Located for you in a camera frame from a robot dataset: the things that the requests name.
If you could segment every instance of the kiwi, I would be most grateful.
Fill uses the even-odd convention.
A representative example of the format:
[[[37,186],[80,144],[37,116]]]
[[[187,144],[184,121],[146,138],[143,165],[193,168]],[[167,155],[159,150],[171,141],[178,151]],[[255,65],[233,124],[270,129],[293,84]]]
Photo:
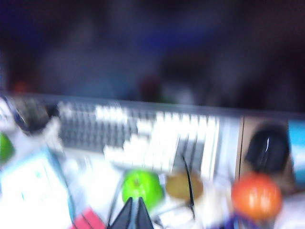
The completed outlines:
[[[194,199],[199,198],[203,194],[203,183],[200,176],[196,173],[191,173],[191,182],[193,188]],[[186,172],[178,172],[168,177],[166,192],[174,198],[190,200],[189,183]]]

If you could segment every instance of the apple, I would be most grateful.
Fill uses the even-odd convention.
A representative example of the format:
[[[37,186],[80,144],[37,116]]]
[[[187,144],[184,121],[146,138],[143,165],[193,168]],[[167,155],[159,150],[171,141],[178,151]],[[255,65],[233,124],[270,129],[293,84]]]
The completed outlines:
[[[125,176],[122,186],[124,203],[129,197],[142,197],[148,211],[155,207],[163,198],[163,189],[159,177],[145,170],[132,170]]]
[[[0,133],[0,166],[4,165],[14,154],[14,147],[9,138]]]

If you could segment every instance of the black object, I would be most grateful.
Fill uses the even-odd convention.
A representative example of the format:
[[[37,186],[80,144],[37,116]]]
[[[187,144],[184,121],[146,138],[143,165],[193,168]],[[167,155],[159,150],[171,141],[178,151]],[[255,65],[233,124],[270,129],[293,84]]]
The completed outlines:
[[[136,228],[137,229],[153,229],[153,223],[151,218],[149,217],[148,211],[144,204],[142,197],[139,198],[139,208],[136,220]]]
[[[288,155],[287,129],[280,125],[269,125],[252,137],[245,159],[257,172],[275,173],[284,169]]]
[[[132,197],[130,197],[125,203],[124,207],[120,211],[118,217],[108,229],[128,229],[130,224],[134,222],[132,220],[132,205],[134,204]],[[148,211],[144,204],[143,199],[140,197],[138,201],[138,208],[135,219],[134,229],[153,229],[152,221],[149,217]]]
[[[109,229],[127,229],[132,214],[132,198],[130,197],[125,203],[124,207],[120,211],[118,217],[115,219],[113,224],[108,227]]]
[[[50,119],[50,111],[38,100],[33,98],[8,98],[3,97],[16,124],[27,134],[34,134],[42,130]]]

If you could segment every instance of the white keyboard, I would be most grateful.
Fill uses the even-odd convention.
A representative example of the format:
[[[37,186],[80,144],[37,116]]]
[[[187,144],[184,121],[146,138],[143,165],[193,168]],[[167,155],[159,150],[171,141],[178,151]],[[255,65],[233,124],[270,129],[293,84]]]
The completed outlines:
[[[121,106],[61,103],[61,138],[67,148],[104,154],[126,168],[171,173],[190,169],[212,178],[219,119]]]

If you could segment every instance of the computer mouse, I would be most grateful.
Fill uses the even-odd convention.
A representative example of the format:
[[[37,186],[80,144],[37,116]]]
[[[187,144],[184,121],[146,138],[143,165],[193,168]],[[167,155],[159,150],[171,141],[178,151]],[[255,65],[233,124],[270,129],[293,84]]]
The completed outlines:
[[[252,137],[245,157],[254,171],[276,173],[283,171],[289,155],[288,132],[283,126],[265,126]]]

